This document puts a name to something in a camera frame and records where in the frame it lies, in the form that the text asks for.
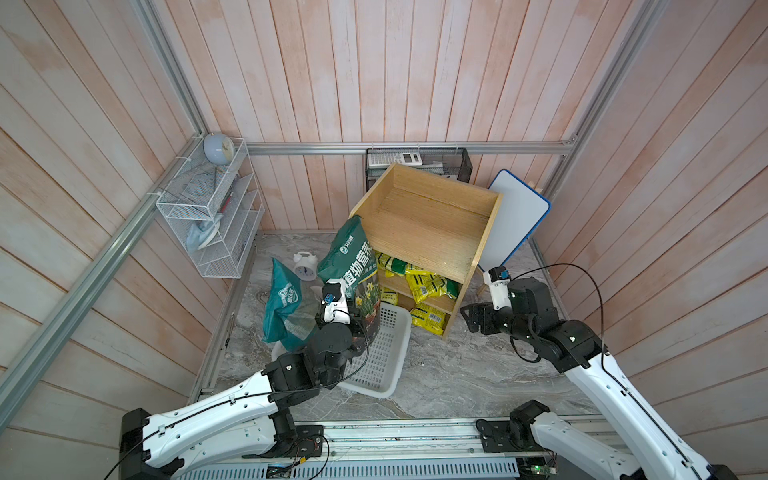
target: white alarm clock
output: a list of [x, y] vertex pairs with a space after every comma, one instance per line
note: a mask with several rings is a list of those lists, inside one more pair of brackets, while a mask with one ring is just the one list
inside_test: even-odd
[[235, 158], [235, 144], [225, 134], [208, 134], [203, 140], [205, 158], [214, 165], [229, 165]]
[[317, 278], [317, 256], [310, 252], [295, 253], [293, 263], [293, 272], [301, 280], [311, 282]]

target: white plastic basket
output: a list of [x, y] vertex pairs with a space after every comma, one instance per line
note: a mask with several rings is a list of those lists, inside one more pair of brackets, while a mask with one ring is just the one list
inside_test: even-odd
[[[369, 346], [366, 366], [357, 375], [339, 385], [377, 399], [390, 397], [400, 379], [410, 337], [411, 314], [408, 310], [381, 302], [379, 335]], [[354, 372], [365, 358], [366, 353], [363, 353], [352, 359], [346, 371]]]

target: black mesh basket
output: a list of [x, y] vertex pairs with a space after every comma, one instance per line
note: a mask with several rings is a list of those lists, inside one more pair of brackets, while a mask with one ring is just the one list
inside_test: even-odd
[[366, 169], [366, 189], [372, 187], [386, 171], [386, 168], [369, 168], [367, 154], [386, 152], [419, 154], [422, 165], [415, 168], [466, 184], [472, 176], [472, 162], [469, 161], [466, 148], [369, 148], [363, 158]]

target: green plastic bag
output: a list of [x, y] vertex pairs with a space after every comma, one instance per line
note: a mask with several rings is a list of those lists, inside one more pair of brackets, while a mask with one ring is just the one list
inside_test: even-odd
[[[373, 248], [368, 244], [366, 232], [362, 229], [360, 217], [355, 215], [347, 220], [336, 232], [331, 250], [317, 266], [317, 276], [323, 282], [343, 279], [347, 285], [347, 302], [360, 309], [369, 344], [379, 333], [381, 295], [379, 275]], [[366, 344], [363, 337], [355, 337], [353, 346], [362, 352]]]
[[317, 307], [309, 287], [305, 287], [290, 268], [273, 258], [272, 289], [264, 312], [264, 341], [280, 341], [286, 350], [296, 352], [317, 331]]

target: wooden shelf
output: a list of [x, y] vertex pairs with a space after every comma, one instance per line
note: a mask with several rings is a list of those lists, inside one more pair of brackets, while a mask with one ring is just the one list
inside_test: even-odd
[[[475, 272], [502, 196], [485, 188], [393, 164], [349, 214], [360, 215], [374, 250], [462, 285], [456, 301], [425, 303], [450, 315], [445, 337]], [[412, 302], [404, 278], [379, 274], [379, 283]]]
[[[393, 290], [401, 295], [405, 295], [408, 298], [413, 298], [413, 293], [411, 293], [411, 289], [408, 286], [408, 281], [404, 276], [386, 276], [384, 274], [384, 270], [379, 270], [379, 285]], [[451, 300], [451, 298], [446, 295], [431, 296], [424, 300], [424, 303], [429, 306], [434, 306], [437, 310], [445, 312], [449, 315], [453, 313], [456, 305], [456, 302]]]

